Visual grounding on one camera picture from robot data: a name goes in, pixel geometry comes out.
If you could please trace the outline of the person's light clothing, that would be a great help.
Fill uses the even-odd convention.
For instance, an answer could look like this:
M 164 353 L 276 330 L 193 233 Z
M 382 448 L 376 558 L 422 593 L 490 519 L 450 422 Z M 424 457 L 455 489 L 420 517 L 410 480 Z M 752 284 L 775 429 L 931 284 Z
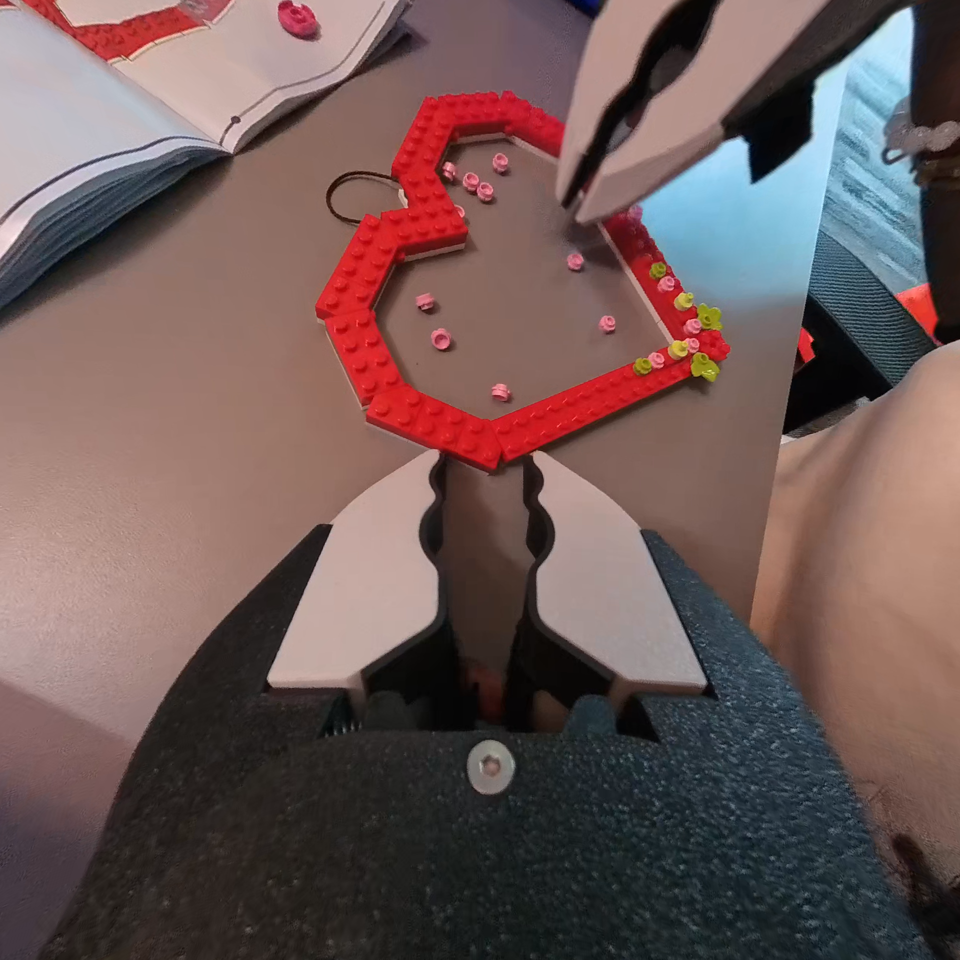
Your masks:
M 782 441 L 750 628 L 820 718 L 931 953 L 958 958 L 958 342 Z

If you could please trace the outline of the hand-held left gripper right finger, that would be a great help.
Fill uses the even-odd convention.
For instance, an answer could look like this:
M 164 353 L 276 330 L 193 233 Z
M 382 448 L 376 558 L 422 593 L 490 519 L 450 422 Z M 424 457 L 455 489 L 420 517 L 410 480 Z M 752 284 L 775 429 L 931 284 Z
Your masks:
M 544 452 L 525 459 L 523 477 L 534 688 L 556 698 L 703 693 L 708 679 L 641 527 Z

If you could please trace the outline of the red brick heart frame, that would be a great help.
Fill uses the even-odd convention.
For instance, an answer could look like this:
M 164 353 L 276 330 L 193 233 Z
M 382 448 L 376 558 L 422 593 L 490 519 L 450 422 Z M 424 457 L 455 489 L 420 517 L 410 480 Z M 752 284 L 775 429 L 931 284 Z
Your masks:
M 558 159 L 565 133 L 560 119 L 512 91 L 444 94 L 425 98 L 390 166 L 388 181 L 403 192 L 406 205 L 379 215 L 366 214 L 316 303 L 318 321 L 338 355 L 345 376 L 368 424 L 407 441 L 437 450 L 480 470 L 541 450 L 602 420 L 696 378 L 690 359 L 671 358 L 668 347 L 687 339 L 684 324 L 697 318 L 699 304 L 686 312 L 674 307 L 678 280 L 643 222 L 622 212 L 602 222 L 600 234 L 611 247 L 640 300 L 665 333 L 655 350 L 666 364 L 645 376 L 632 370 L 635 360 L 582 384 L 495 418 L 484 418 L 444 402 L 408 383 L 378 326 L 375 307 L 395 268 L 418 259 L 461 251 L 469 228 L 454 210 L 440 174 L 452 145 L 504 138 L 548 159 Z M 669 293 L 657 289 L 649 270 L 667 266 L 677 279 Z M 723 329 L 702 330 L 700 352 L 719 366 L 731 348 Z

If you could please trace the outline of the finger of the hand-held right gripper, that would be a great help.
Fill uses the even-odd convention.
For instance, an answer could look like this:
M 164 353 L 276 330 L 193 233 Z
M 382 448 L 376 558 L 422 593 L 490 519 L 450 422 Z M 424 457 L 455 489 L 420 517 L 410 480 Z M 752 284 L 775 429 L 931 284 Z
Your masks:
M 558 201 L 574 203 L 679 76 L 679 3 L 610 1 L 583 49 L 558 162 Z
M 709 156 L 722 121 L 827 1 L 678 2 L 678 77 L 576 200 L 576 222 L 627 210 Z

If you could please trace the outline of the red plastic object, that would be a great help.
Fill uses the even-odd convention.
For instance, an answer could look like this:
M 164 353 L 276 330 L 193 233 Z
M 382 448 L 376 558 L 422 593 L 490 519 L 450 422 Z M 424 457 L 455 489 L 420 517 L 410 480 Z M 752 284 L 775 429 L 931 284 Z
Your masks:
M 895 294 L 895 298 L 912 316 L 914 321 L 935 342 L 940 343 L 936 333 L 939 318 L 930 293 L 930 283 L 923 283 Z

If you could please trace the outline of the instruction booklet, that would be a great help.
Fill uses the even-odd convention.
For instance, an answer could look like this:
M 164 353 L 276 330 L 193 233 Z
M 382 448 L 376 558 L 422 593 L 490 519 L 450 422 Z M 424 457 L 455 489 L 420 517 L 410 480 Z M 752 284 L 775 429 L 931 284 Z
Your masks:
M 13 1 L 1 13 L 1 306 L 192 170 L 348 81 L 411 3 Z

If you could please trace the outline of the grey desk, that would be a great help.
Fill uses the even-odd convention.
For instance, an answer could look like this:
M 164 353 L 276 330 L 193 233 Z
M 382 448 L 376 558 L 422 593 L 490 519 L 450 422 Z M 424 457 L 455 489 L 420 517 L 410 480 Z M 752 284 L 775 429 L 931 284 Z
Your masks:
M 34 958 L 128 759 L 199 645 L 318 523 L 417 455 L 368 426 L 315 301 L 424 97 L 565 116 L 589 21 L 564 2 L 416 2 L 410 37 L 234 160 L 62 261 L 2 321 L 2 958 Z M 643 205 L 731 354 L 550 453 L 753 606 L 846 68 L 751 185 L 741 141 Z

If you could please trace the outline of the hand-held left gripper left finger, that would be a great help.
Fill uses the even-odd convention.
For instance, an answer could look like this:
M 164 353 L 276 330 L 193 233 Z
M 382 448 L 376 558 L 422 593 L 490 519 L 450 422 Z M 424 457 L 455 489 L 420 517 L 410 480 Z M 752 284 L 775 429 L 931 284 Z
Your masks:
M 272 690 L 372 690 L 375 672 L 440 626 L 436 547 L 443 455 L 429 449 L 335 516 L 267 676 Z

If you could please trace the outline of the black mesh office chair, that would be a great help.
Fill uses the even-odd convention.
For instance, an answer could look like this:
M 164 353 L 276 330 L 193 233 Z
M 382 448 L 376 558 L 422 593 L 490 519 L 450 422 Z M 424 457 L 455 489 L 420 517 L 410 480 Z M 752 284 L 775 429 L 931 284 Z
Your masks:
M 813 355 L 793 374 L 785 434 L 855 401 L 884 396 L 937 348 L 881 280 L 823 230 L 801 329 L 810 335 Z

